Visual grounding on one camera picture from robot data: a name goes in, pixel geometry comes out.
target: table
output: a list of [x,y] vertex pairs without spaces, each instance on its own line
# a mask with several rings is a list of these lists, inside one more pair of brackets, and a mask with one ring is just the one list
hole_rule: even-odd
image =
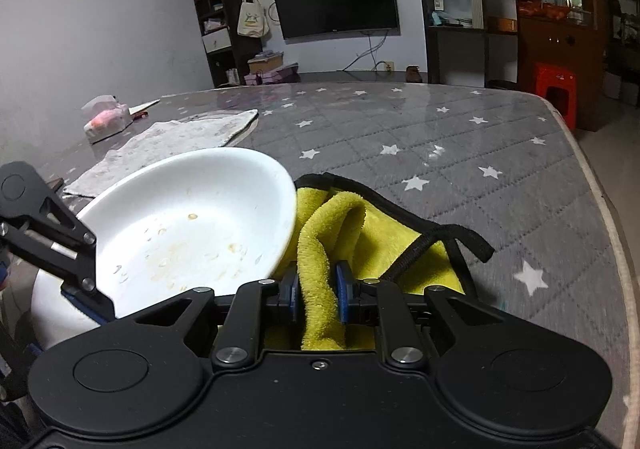
[[[423,218],[487,239],[496,249],[487,264],[465,252],[480,298],[602,355],[614,388],[599,428],[616,445],[633,446],[639,329],[623,238],[577,143],[539,97],[401,82],[168,95],[148,119],[92,147],[81,143],[40,173],[73,180],[152,122],[254,108],[257,125],[239,145],[273,156],[293,178],[349,177]],[[86,201],[68,199],[76,212]],[[30,303],[34,271],[22,263],[17,272],[7,315]]]

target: red plastic stool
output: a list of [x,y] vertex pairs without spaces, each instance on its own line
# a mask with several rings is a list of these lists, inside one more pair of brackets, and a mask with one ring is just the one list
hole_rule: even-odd
[[569,129],[575,129],[578,107],[575,74],[553,64],[536,63],[536,95],[546,98],[556,108]]

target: tiled floor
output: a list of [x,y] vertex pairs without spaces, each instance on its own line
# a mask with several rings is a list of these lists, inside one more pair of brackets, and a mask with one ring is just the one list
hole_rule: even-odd
[[640,269],[640,109],[605,98],[609,123],[576,138],[622,221],[626,241]]

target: tote bag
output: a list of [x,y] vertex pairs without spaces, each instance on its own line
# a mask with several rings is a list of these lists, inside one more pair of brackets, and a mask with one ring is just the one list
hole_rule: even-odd
[[238,16],[238,35],[262,37],[268,32],[269,25],[260,0],[254,0],[252,3],[242,0]]

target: white drawer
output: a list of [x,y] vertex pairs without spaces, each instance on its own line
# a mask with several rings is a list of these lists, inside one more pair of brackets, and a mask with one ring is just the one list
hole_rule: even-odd
[[210,34],[203,35],[202,42],[204,43],[204,49],[207,53],[222,50],[222,48],[228,48],[231,46],[229,30],[227,28],[223,28],[222,30],[216,30]]

